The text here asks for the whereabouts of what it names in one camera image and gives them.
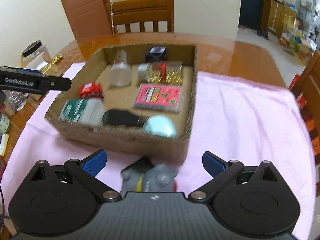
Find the black oval device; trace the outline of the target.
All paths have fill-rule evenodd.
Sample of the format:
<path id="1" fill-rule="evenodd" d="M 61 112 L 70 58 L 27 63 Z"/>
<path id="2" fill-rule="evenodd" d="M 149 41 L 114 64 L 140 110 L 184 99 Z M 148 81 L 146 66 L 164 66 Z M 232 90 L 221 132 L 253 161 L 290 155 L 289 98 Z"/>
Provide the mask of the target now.
<path id="1" fill-rule="evenodd" d="M 110 109 L 103 114 L 102 122 L 105 125 L 142 127 L 149 118 L 138 116 L 128 110 Z"/>

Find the green medical cotton swab box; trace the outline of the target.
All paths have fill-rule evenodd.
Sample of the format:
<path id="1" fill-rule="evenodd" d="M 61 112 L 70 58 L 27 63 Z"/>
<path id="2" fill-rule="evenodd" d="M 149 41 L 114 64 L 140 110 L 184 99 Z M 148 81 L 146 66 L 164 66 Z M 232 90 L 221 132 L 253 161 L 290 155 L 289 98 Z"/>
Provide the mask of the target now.
<path id="1" fill-rule="evenodd" d="M 59 120 L 90 126 L 101 126 L 106 112 L 99 98 L 68 100 L 59 115 Z"/>

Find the red toy fire truck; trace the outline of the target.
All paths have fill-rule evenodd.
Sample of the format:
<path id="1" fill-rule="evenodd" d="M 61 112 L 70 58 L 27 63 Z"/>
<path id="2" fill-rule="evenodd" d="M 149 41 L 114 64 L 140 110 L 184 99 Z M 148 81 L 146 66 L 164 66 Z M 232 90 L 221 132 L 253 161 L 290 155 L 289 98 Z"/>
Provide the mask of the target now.
<path id="1" fill-rule="evenodd" d="M 87 83 L 80 87 L 79 96 L 82 99 L 104 98 L 103 88 L 100 83 Z"/>

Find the light blue egg toy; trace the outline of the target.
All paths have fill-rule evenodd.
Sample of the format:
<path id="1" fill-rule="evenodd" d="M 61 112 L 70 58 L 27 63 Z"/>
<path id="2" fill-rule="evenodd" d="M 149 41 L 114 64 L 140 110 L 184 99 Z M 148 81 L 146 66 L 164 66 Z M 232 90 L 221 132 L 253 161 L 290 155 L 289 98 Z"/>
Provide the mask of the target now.
<path id="1" fill-rule="evenodd" d="M 175 138 L 177 136 L 175 124 L 166 115 L 154 115 L 149 117 L 143 125 L 142 130 L 145 133 L 166 138 Z"/>

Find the red card box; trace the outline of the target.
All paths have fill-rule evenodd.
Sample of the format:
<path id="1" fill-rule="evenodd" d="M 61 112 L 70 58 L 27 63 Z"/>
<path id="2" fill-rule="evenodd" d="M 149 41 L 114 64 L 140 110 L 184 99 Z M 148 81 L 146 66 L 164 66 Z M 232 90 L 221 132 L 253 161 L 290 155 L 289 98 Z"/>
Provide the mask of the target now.
<path id="1" fill-rule="evenodd" d="M 180 86 L 142 83 L 132 107 L 155 111 L 180 112 L 182 98 L 183 93 Z"/>

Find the clear plastic jar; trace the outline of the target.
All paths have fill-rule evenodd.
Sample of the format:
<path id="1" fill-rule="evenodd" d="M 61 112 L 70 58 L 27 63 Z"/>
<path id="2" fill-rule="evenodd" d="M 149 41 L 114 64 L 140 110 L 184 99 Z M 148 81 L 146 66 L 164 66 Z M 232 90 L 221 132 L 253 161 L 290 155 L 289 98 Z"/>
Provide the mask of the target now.
<path id="1" fill-rule="evenodd" d="M 112 87 L 126 87 L 131 81 L 132 68 L 127 62 L 127 52 L 122 49 L 116 52 L 108 75 L 108 83 Z"/>

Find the jar of yellow capsules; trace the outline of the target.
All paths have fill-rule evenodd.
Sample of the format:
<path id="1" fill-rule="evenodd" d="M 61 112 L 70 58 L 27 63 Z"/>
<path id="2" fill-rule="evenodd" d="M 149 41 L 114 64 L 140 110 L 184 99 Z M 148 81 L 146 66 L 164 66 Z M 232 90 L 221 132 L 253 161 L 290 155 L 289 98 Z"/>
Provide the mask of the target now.
<path id="1" fill-rule="evenodd" d="M 137 75 L 140 82 L 181 86 L 183 83 L 183 64 L 181 61 L 141 63 L 138 66 Z"/>

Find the black cube toy red wheels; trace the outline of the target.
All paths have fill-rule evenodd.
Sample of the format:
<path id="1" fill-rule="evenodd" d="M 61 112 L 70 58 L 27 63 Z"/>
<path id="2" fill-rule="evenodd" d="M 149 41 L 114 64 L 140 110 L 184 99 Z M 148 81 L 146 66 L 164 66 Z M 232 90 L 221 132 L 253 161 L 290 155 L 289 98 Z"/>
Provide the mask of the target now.
<path id="1" fill-rule="evenodd" d="M 167 60 L 166 47 L 152 47 L 145 53 L 145 62 L 161 62 Z"/>

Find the clear jar black lid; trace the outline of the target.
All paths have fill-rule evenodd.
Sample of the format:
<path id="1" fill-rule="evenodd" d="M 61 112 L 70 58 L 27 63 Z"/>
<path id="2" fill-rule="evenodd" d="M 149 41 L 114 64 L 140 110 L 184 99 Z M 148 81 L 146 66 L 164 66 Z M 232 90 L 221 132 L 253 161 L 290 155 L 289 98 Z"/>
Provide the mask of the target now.
<path id="1" fill-rule="evenodd" d="M 51 56 L 44 44 L 37 40 L 27 46 L 21 55 L 22 68 L 40 70 L 51 61 Z"/>

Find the plastic water bottle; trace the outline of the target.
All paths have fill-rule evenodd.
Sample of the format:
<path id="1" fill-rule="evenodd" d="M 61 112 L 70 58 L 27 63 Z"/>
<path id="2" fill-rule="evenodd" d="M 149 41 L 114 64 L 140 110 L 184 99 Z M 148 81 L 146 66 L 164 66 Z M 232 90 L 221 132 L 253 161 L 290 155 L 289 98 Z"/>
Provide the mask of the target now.
<path id="1" fill-rule="evenodd" d="M 26 104 L 26 96 L 22 92 L 4 90 L 5 103 L 14 111 L 20 111 Z"/>

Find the small black phone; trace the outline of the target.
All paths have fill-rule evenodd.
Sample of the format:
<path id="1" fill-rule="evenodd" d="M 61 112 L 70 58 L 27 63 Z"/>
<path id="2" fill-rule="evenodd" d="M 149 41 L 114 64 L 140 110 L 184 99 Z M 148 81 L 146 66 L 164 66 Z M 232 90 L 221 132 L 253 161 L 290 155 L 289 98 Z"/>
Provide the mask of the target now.
<path id="1" fill-rule="evenodd" d="M 124 169 L 121 170 L 121 173 L 124 171 L 134 171 L 139 174 L 145 174 L 149 170 L 154 168 L 154 165 L 150 161 L 150 159 L 146 156 L 143 156 L 142 158 L 138 159 L 131 165 L 125 167 Z"/>

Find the pink table cloth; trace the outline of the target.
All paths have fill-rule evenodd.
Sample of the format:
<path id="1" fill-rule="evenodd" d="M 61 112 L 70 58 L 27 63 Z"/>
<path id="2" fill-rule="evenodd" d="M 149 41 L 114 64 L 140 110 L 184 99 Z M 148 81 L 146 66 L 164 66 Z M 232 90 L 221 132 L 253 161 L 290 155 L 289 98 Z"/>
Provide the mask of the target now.
<path id="1" fill-rule="evenodd" d="M 82 159 L 94 148 L 66 140 L 44 116 L 58 93 L 44 98 L 14 147 L 3 173 L 3 203 L 8 205 L 33 165 L 52 165 Z M 285 88 L 242 78 L 200 72 L 187 158 L 177 175 L 178 190 L 191 193 L 210 181 L 202 155 L 210 151 L 224 160 L 248 166 L 271 161 L 300 204 L 293 230 L 308 239 L 316 198 L 316 171 L 312 143 L 294 96 Z"/>

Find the wooden chair right side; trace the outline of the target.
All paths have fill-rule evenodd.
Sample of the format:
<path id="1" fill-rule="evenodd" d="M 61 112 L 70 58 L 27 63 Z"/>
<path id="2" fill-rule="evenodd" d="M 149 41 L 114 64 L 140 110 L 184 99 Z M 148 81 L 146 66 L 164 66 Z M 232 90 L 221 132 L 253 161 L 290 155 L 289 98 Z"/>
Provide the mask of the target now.
<path id="1" fill-rule="evenodd" d="M 311 140 L 319 138 L 319 50 L 317 50 L 291 88 L 295 98 L 300 95 L 306 99 L 302 116 L 312 115 L 315 127 L 309 132 Z"/>

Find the wooden chair far side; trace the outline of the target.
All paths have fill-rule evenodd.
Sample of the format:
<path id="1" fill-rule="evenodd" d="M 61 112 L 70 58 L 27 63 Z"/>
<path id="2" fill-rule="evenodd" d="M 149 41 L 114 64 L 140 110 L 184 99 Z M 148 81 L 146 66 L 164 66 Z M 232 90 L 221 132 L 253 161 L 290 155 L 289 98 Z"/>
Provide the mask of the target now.
<path id="1" fill-rule="evenodd" d="M 139 31 L 144 33 L 146 22 L 152 22 L 152 31 L 158 33 L 161 21 L 167 23 L 168 33 L 174 32 L 174 0 L 125 0 L 106 3 L 105 9 L 113 34 L 120 25 L 131 33 L 133 23 L 138 23 Z"/>

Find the wooden cabinet in background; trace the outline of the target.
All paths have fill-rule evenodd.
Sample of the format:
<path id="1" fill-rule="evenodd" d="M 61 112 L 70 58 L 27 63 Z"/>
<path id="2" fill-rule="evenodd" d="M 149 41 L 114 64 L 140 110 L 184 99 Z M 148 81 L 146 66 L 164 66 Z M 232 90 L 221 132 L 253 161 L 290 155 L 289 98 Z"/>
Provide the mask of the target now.
<path id="1" fill-rule="evenodd" d="M 267 0 L 267 5 L 268 17 L 266 27 L 271 27 L 276 31 L 276 35 L 280 36 L 283 31 L 285 18 L 291 17 L 295 21 L 297 11 L 274 0 Z"/>

